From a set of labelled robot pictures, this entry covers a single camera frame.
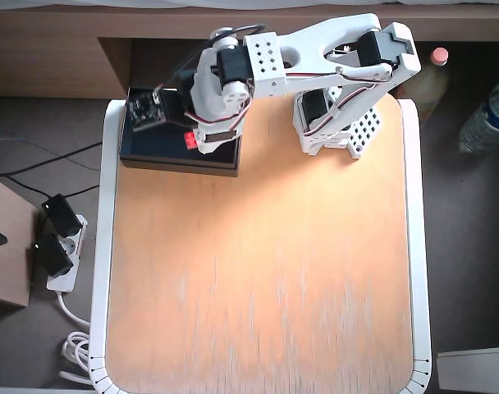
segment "black cable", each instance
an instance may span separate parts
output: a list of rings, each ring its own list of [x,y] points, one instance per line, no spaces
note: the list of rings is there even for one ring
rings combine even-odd
[[[40,144],[36,144],[35,142],[29,141],[26,138],[20,138],[20,137],[0,137],[0,142],[19,142],[19,143],[23,143],[23,144],[28,144],[30,146],[34,146],[35,148],[42,149],[43,151],[45,151],[47,153],[53,154],[54,156],[60,156],[59,153],[56,153],[56,152],[54,152],[52,150],[49,150],[49,149],[45,148],[44,146],[42,146]],[[73,158],[66,158],[66,160],[68,162],[71,162],[71,163],[74,163],[74,164],[78,164],[80,167],[87,168],[88,170],[91,170],[91,171],[96,171],[96,172],[100,171],[99,168],[92,168],[90,166],[86,166],[85,164],[80,163],[80,162],[76,161]]]
[[[41,167],[41,166],[44,166],[46,164],[57,162],[58,160],[62,160],[64,158],[68,158],[68,157],[73,156],[75,154],[82,153],[82,152],[84,152],[86,150],[89,150],[89,149],[95,148],[97,146],[100,146],[101,144],[102,144],[102,141],[97,142],[96,144],[92,144],[92,145],[86,146],[86,147],[81,148],[81,149],[74,150],[74,151],[72,151],[70,153],[63,154],[61,156],[58,156],[57,158],[50,158],[49,160],[45,160],[44,162],[41,162],[41,163],[36,163],[36,164],[34,164],[32,166],[28,166],[28,167],[22,168],[20,170],[10,171],[10,172],[0,172],[0,177],[9,177],[9,176],[12,176],[12,175],[21,174],[22,172],[33,170],[33,169],[35,169],[37,167]]]
[[[176,66],[175,70],[173,71],[173,73],[169,77],[169,79],[165,83],[160,84],[158,86],[158,88],[161,88],[163,86],[168,87],[169,84],[176,78],[178,73],[184,69],[184,67],[186,67],[191,61],[193,61],[196,57],[198,57],[202,53],[202,51],[204,51],[206,48],[209,48],[210,46],[215,44],[219,39],[223,39],[223,38],[227,37],[228,35],[232,35],[235,33],[239,33],[241,31],[246,31],[246,30],[252,30],[252,32],[249,33],[248,35],[257,34],[257,33],[260,33],[262,30],[264,30],[265,28],[266,28],[266,25],[263,23],[257,23],[255,25],[236,27],[234,29],[224,31],[221,34],[213,37],[212,39],[208,39],[207,41],[204,41],[204,43],[202,45],[200,45],[197,49],[195,49],[192,53],[190,53],[188,55],[188,57],[186,57],[182,62],[180,62],[180,64],[178,66]]]
[[[63,197],[65,199],[68,199],[69,197],[73,197],[75,195],[81,195],[82,193],[85,193],[86,191],[90,191],[92,189],[96,189],[97,187],[99,187],[99,185],[91,186],[91,187],[88,187],[87,189],[76,191],[75,193],[70,193],[69,195],[64,195]]]
[[[51,198],[50,195],[48,195],[47,193],[45,193],[44,191],[41,191],[41,190],[38,190],[38,189],[35,189],[34,187],[30,187],[30,186],[27,186],[23,183],[21,183],[20,181],[17,181],[16,179],[14,179],[12,176],[8,176],[8,175],[4,175],[3,176],[4,178],[7,178],[8,180],[10,181],[13,181],[14,183],[16,183],[17,185],[23,187],[24,189],[27,189],[27,190],[32,190],[33,192],[35,193],[40,193],[41,195],[44,195],[45,197],[47,197],[48,199]]]

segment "power strip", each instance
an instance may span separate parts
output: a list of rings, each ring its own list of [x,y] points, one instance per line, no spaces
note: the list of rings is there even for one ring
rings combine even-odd
[[[76,215],[82,228],[74,235],[63,238],[58,236],[58,242],[66,251],[67,256],[72,262],[71,269],[59,277],[49,277],[47,280],[47,288],[52,291],[61,291],[62,293],[70,293],[75,288],[76,275],[78,273],[78,265],[80,263],[80,253],[84,244],[85,233],[87,232],[87,220],[82,215]]]

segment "bottle cap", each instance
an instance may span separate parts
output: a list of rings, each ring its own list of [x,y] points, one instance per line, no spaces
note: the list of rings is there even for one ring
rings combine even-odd
[[[435,48],[430,55],[430,60],[436,66],[444,66],[448,60],[448,51],[441,47]]]

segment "power adapter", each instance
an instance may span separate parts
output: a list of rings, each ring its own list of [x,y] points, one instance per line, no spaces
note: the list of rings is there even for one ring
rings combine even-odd
[[[74,236],[82,228],[82,223],[63,195],[48,199],[42,204],[42,208],[60,236]]]
[[[51,277],[68,273],[73,263],[53,234],[41,236],[33,245],[34,256]]]

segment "white bed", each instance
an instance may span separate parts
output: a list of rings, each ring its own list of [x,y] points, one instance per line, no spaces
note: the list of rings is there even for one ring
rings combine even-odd
[[[307,7],[322,4],[365,6],[398,2],[407,5],[485,3],[499,4],[499,0],[0,0],[0,10],[47,5],[110,6],[134,8],[211,7],[232,10],[264,10],[289,7]]]

